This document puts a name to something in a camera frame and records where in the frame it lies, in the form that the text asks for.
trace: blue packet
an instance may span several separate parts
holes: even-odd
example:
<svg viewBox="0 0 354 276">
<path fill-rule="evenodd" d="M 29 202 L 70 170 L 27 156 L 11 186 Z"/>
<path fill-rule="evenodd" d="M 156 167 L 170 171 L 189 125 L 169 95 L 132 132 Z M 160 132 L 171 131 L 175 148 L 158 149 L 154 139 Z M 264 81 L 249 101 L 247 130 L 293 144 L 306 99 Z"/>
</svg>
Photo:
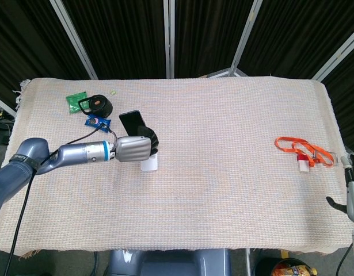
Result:
<svg viewBox="0 0 354 276">
<path fill-rule="evenodd" d="M 108 133 L 109 127 L 110 127 L 110 122 L 111 122 L 111 120 L 96 117 L 95 115 L 90 114 L 85 122 L 85 125 L 97 128 L 101 123 L 103 123 L 105 125 L 103 125 L 100 129 L 102 131 Z"/>
</svg>

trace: black curtain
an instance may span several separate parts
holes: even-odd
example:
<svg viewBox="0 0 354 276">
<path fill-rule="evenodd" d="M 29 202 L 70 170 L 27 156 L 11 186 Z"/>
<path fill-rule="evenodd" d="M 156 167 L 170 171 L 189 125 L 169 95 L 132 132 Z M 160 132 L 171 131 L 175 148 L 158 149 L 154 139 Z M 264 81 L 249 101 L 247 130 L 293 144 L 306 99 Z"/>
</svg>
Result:
<svg viewBox="0 0 354 276">
<path fill-rule="evenodd" d="M 354 151 L 354 50 L 322 81 L 344 144 Z"/>
<path fill-rule="evenodd" d="M 175 77 L 198 78 L 230 67 L 252 3 L 176 0 Z"/>
<path fill-rule="evenodd" d="M 24 79 L 88 79 L 49 0 L 0 0 L 0 99 L 15 108 Z"/>
<path fill-rule="evenodd" d="M 264 1 L 238 68 L 312 78 L 354 32 L 354 0 Z"/>
<path fill-rule="evenodd" d="M 99 79 L 165 78 L 163 0 L 64 0 Z"/>
</svg>

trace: woven cloth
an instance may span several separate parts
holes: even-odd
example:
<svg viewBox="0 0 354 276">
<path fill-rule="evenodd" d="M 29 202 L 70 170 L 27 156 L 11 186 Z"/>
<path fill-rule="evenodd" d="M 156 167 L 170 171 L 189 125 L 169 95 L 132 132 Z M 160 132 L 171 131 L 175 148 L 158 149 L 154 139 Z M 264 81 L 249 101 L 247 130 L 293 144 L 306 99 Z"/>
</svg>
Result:
<svg viewBox="0 0 354 276">
<path fill-rule="evenodd" d="M 325 200 L 345 203 L 341 167 L 300 173 L 278 136 L 345 150 L 325 87 L 274 77 L 79 80 L 34 79 L 23 91 L 5 163 L 29 137 L 50 150 L 93 130 L 69 114 L 66 96 L 87 91 L 120 113 L 140 110 L 159 137 L 159 169 L 139 163 L 86 164 L 37 176 L 16 254 L 38 249 L 283 248 L 333 252 L 353 225 Z M 84 141 L 112 141 L 102 131 Z M 0 212 L 0 250 L 9 251 L 25 188 Z"/>
</svg>

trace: smartphone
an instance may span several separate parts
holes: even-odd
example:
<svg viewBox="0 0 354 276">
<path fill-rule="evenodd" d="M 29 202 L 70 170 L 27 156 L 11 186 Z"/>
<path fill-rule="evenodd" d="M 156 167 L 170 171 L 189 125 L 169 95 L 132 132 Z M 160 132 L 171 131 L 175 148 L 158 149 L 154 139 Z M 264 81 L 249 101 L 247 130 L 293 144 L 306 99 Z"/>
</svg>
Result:
<svg viewBox="0 0 354 276">
<path fill-rule="evenodd" d="M 119 119 L 129 136 L 137 136 L 138 126 L 146 126 L 139 110 L 123 113 L 119 115 Z"/>
</svg>

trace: green packet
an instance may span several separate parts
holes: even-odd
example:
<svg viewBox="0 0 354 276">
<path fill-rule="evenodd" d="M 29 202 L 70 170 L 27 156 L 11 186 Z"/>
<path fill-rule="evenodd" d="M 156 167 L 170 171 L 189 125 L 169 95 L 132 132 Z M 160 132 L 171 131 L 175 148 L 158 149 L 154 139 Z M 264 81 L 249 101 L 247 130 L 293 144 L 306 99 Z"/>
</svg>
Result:
<svg viewBox="0 0 354 276">
<path fill-rule="evenodd" d="M 75 112 L 81 111 L 81 109 L 78 106 L 78 101 L 81 99 L 87 98 L 87 93 L 81 92 L 78 94 L 69 95 L 66 98 L 67 98 L 67 102 L 69 104 L 69 112 L 75 113 Z M 87 108 L 89 108 L 89 101 L 82 102 L 81 105 L 82 105 L 83 109 L 87 109 Z"/>
</svg>

